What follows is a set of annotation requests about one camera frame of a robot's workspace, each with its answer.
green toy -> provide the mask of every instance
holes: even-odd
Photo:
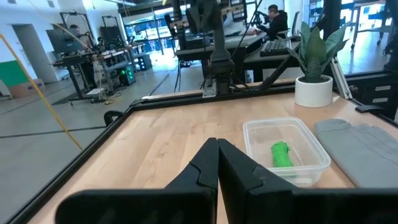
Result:
[[[289,157],[290,148],[286,142],[279,141],[271,147],[272,161],[274,167],[292,167],[293,163]]]

yellow rod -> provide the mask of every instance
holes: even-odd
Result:
[[[80,145],[80,143],[72,136],[72,134],[70,134],[70,132],[68,131],[68,129],[63,125],[61,119],[58,117],[58,115],[56,114],[56,112],[52,109],[52,107],[50,106],[50,104],[47,102],[47,100],[45,99],[43,93],[40,91],[40,89],[37,87],[36,83],[33,81],[33,79],[29,76],[29,74],[27,73],[27,70],[25,69],[25,66],[22,64],[21,60],[19,60],[19,57],[17,56],[17,54],[15,53],[15,51],[11,48],[11,46],[9,45],[8,41],[6,40],[6,38],[0,34],[0,38],[4,41],[4,43],[7,45],[7,48],[11,51],[12,55],[14,56],[14,58],[17,60],[19,66],[21,66],[22,71],[25,73],[25,76],[27,77],[27,79],[30,81],[30,83],[33,85],[33,87],[35,88],[36,92],[39,94],[39,96],[41,97],[41,99],[44,101],[46,107],[49,109],[49,111],[52,113],[52,115],[54,116],[54,118],[57,120],[58,124],[61,126],[61,128],[65,131],[65,133],[69,136],[69,138],[77,145],[77,147],[79,147],[80,150],[83,150],[83,147]]]

computer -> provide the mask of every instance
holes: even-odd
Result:
[[[74,39],[68,32],[61,29],[46,30],[54,51],[58,54],[68,53],[76,50],[83,50],[83,46]],[[67,29],[71,34],[77,36],[75,29]]]

gray floor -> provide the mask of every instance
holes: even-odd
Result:
[[[382,48],[376,46],[378,34],[362,33],[357,48],[350,51],[350,43],[339,54],[345,73],[380,70],[388,57],[382,55]],[[153,92],[154,95],[171,93],[177,78],[174,63],[156,66],[146,73],[137,74],[137,82],[123,90],[120,100],[111,104],[92,105],[87,101],[57,105],[53,109],[68,129],[104,126],[103,115],[108,110],[127,109],[128,105]],[[264,77],[272,70],[265,70]],[[288,69],[281,78],[295,78],[297,68]],[[199,63],[182,69],[181,91],[199,89],[203,76]],[[53,103],[75,92],[71,81],[46,85],[44,95]],[[0,223],[5,222],[23,206],[52,177],[66,166],[78,153],[78,148],[65,133],[6,138],[18,134],[59,131],[60,126],[38,96],[15,100],[0,100]],[[72,134],[80,144],[87,146],[103,129],[76,131]]]

keyboard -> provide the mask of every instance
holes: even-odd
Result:
[[[280,40],[267,41],[260,51],[260,57],[286,54],[289,54],[286,49],[286,43]]]

